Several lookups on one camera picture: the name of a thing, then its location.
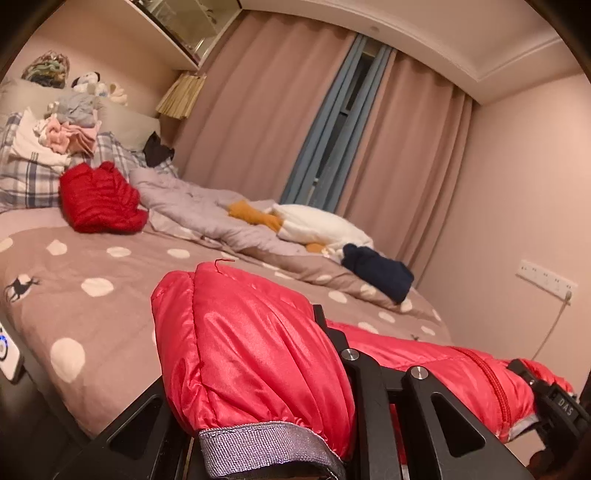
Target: polka dot bed sheet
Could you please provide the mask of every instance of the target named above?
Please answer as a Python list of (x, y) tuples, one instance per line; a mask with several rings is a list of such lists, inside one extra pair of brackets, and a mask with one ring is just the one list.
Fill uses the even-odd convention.
[[(326, 317), (372, 333), (449, 344), (447, 327), (416, 291), (395, 310), (300, 281), (245, 255), (145, 231), (136, 235), (38, 228), (0, 241), (2, 308), (83, 430), (101, 432), (160, 376), (150, 295), (172, 270), (219, 258), (321, 304)], [(375, 288), (361, 283), (371, 299)]]

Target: electrical cord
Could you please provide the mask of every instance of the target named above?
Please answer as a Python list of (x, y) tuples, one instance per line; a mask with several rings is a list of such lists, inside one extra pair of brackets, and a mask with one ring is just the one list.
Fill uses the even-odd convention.
[(558, 321), (560, 320), (560, 317), (562, 315), (562, 313), (564, 312), (564, 309), (566, 308), (566, 306), (569, 304), (570, 299), (573, 297), (573, 293), (571, 291), (568, 291), (566, 293), (566, 295), (564, 296), (564, 301), (562, 302), (562, 306), (560, 307), (560, 311), (558, 312), (558, 315), (556, 317), (556, 320), (554, 321), (554, 323), (552, 324), (552, 327), (550, 327), (550, 330), (548, 331), (548, 333), (546, 334), (546, 336), (544, 337), (544, 340), (542, 340), (542, 343), (540, 344), (540, 347), (537, 349), (536, 353), (534, 354), (534, 356), (531, 358), (532, 360), (535, 360), (537, 358), (537, 356), (540, 354), (540, 352), (542, 351), (542, 348), (544, 348), (544, 346), (546, 345), (546, 342), (549, 340), (550, 335), (552, 335), (552, 332), (554, 332), (554, 329), (556, 328), (556, 326), (558, 325)]

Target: pink wall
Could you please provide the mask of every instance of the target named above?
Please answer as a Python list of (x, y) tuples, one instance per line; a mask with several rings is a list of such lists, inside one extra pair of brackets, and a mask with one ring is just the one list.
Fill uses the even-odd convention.
[(151, 116), (178, 75), (80, 2), (66, 2), (33, 34), (8, 75), (20, 77), (23, 69), (47, 50), (69, 57), (68, 86), (83, 73), (99, 72), (101, 81), (117, 82), (127, 91), (130, 108)]
[[(538, 360), (580, 391), (591, 367), (591, 85), (583, 75), (473, 114), (421, 292), (459, 345), (530, 358), (561, 301), (515, 276), (530, 260), (579, 284)], [(535, 445), (520, 441), (524, 460)]]

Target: glass cabinet door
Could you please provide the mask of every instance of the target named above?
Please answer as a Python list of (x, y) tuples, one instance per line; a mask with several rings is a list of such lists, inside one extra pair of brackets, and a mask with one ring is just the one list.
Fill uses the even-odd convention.
[(202, 58), (240, 11), (237, 0), (135, 0), (191, 54)]

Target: red fabric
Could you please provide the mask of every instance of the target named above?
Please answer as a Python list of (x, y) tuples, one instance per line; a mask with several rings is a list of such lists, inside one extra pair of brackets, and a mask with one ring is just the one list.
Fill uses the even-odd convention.
[(152, 313), (166, 394), (187, 432), (286, 421), (350, 453), (349, 381), (303, 295), (209, 262), (167, 274)]
[[(428, 368), (502, 442), (509, 440), (511, 427), (535, 413), (531, 388), (506, 369), (508, 361), (497, 360), (476, 350), (402, 340), (369, 333), (352, 325), (328, 323), (346, 335), (351, 348), (367, 353), (384, 367), (403, 371), (413, 365)], [(489, 367), (493, 380), (501, 386), (500, 398), (493, 382), (469, 356), (470, 353)], [(573, 392), (573, 387), (564, 378), (557, 377), (538, 362), (525, 362), (542, 380), (550, 384), (556, 382), (567, 392)], [(508, 418), (505, 415), (505, 419), (501, 414), (503, 404), (509, 408)]]
[[(152, 294), (152, 313), (167, 397), (189, 433), (282, 420), (312, 429), (341, 458), (349, 453), (350, 385), (304, 296), (210, 262), (195, 273), (167, 274)], [(385, 367), (427, 367), (504, 442), (512, 426), (534, 414), (531, 389), (506, 369), (506, 361), (351, 325), (329, 326)], [(542, 365), (528, 365), (572, 392)]]
[(87, 164), (60, 177), (61, 205), (77, 232), (139, 232), (148, 212), (138, 210), (139, 193), (123, 178), (113, 162), (93, 170)]

